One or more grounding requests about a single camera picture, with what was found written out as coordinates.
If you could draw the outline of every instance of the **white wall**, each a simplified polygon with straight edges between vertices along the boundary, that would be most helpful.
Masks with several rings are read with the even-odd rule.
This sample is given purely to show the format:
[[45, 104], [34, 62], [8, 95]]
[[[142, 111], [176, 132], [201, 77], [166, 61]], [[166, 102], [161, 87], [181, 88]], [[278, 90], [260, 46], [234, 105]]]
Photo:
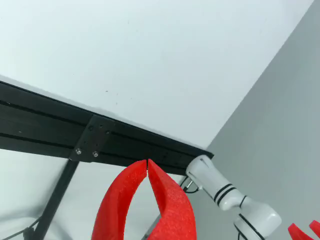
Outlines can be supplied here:
[[[320, 221], [320, 1], [316, 0], [209, 149], [216, 167], [245, 194], [266, 201], [283, 223], [318, 239]], [[199, 240], [235, 240], [235, 212], [221, 212], [205, 193], [190, 196]]]
[[0, 75], [207, 148], [312, 1], [0, 0]]

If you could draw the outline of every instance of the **metal bracket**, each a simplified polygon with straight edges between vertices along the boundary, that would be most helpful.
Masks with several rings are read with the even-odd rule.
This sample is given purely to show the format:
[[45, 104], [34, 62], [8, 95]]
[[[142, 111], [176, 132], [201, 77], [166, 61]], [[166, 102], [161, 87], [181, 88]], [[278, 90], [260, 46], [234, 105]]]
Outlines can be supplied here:
[[93, 115], [71, 152], [69, 159], [77, 162], [96, 162], [115, 124], [112, 119]]

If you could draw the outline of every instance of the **gray wall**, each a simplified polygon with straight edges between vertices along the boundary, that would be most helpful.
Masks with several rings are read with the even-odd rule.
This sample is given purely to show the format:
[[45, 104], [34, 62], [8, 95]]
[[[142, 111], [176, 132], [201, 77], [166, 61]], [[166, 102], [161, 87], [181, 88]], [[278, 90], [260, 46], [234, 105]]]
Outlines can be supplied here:
[[[209, 149], [236, 187], [279, 212], [283, 222], [270, 239], [291, 239], [291, 223], [318, 239], [308, 225], [320, 221], [320, 0]], [[199, 240], [237, 239], [236, 212], [221, 212], [204, 192], [190, 200]]]

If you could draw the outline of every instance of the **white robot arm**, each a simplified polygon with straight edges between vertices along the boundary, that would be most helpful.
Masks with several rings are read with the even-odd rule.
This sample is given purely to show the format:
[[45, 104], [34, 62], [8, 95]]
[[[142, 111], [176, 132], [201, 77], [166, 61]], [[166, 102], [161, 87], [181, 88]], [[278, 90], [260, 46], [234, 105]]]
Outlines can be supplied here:
[[281, 217], [273, 208], [243, 195], [215, 168], [206, 155], [195, 158], [187, 167], [186, 174], [221, 210], [241, 209], [234, 221], [239, 233], [238, 239], [264, 240], [281, 224]]

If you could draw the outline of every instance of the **red foam gripper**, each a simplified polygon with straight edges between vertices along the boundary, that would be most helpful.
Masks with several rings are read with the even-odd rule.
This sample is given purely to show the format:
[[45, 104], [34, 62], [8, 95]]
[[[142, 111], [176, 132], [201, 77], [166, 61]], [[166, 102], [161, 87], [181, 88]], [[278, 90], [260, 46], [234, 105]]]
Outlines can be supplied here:
[[151, 159], [148, 175], [161, 219], [148, 240], [196, 240], [196, 220], [182, 188]]
[[316, 220], [313, 220], [312, 223], [310, 223], [309, 227], [312, 229], [315, 235], [317, 235], [318, 238], [320, 238], [320, 223]]
[[131, 200], [147, 176], [146, 160], [137, 161], [115, 178], [96, 215], [92, 240], [123, 240]]
[[288, 227], [288, 230], [292, 240], [313, 240], [311, 237], [301, 231], [300, 228], [298, 228], [294, 223]]
[[[196, 240], [196, 221], [187, 195], [150, 159], [148, 174], [161, 213], [148, 240]], [[124, 239], [132, 197], [146, 175], [147, 162], [143, 160], [128, 166], [117, 176], [100, 205], [92, 240]]]

